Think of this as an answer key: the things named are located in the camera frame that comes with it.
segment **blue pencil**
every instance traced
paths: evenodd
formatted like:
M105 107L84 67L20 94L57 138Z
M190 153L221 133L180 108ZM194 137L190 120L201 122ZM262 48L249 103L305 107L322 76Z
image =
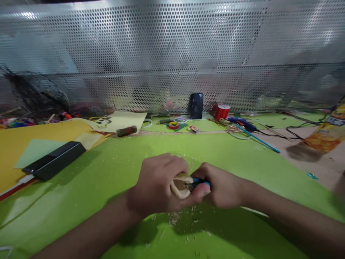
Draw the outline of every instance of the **blue pencil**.
M258 141L260 141L262 144L268 146L270 149L272 149L273 151L276 151L278 154L280 153L280 150L272 147L271 145L267 144L266 142L264 142L263 140L259 139L257 136L254 136L253 134L251 134L250 132L246 131L245 129L241 128L240 126L238 126L236 123L234 123L234 125L236 127L238 127L240 130L244 131L245 133L247 133L248 135L252 136L253 138L257 139Z

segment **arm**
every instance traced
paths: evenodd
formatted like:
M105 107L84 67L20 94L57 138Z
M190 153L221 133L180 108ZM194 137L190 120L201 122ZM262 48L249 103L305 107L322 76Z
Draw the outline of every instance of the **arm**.
M140 216L128 209L126 195L123 194L32 259L100 258L130 226L139 221Z
M32 259L100 258L132 225L153 213L171 212L200 203L210 192L200 184L185 200L170 190L173 178L188 173L186 161L171 154L143 160L137 184Z
M329 254L345 256L345 224L248 182L244 207L258 210L313 241Z
M210 181L212 192L206 199L215 206L244 206L263 212L303 238L312 239L328 254L345 256L345 224L208 163L203 163L192 176Z

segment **green cutting mat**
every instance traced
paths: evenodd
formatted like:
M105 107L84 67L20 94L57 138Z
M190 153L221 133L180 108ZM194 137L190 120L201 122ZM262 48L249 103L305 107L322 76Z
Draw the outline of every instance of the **green cutting mat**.
M255 141L228 134L135 136L109 139L50 181L2 201L0 246L15 246L11 258L30 257L133 186L142 160L164 152L184 157L191 172L207 161L345 222L344 204L331 192ZM200 258L306 258L253 213L207 205L198 205L193 215L186 210L174 228L167 214L146 219L104 258L192 258L195 253Z
M263 125L274 126L274 128L286 128L288 126L300 126L304 121L293 118L291 116L279 114L279 113L262 113L260 116L250 117L243 116L243 118L249 118L253 120L253 124L259 129L263 130L265 127ZM142 128L144 131L156 131L156 132L174 132L169 129L165 124L159 125L158 121L161 118L152 118L152 125L148 128ZM187 124L196 126L200 131L223 131L224 127L217 125L215 122L209 120L200 121L188 121ZM306 124L304 127L313 127L314 125ZM178 132L189 132L188 127L179 130Z

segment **hand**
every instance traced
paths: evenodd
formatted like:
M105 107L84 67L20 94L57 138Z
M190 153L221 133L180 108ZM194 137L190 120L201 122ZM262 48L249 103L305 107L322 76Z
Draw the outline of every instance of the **hand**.
M143 160L137 184L127 191L127 204L142 218L153 213L172 212L200 203L210 192L207 184L199 184L185 200L177 198L170 189L173 178L188 173L183 158L163 154Z
M235 176L209 163L202 163L191 176L211 183L212 191L206 196L206 200L216 207L231 209L243 206L245 187L248 180Z

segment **tape roll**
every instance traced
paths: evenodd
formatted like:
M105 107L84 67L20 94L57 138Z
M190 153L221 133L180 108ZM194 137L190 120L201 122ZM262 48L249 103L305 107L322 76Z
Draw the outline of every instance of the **tape roll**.
M183 118L183 117L176 117L174 119L174 121L177 122L178 124L184 124L184 123L186 123L188 121L188 119Z
M150 124L147 126L141 126L142 128L148 128L149 126L152 125L152 120L150 120L150 119L144 119L144 122L149 122Z
M178 129L180 125L178 122L169 122L168 126L170 129L175 130Z

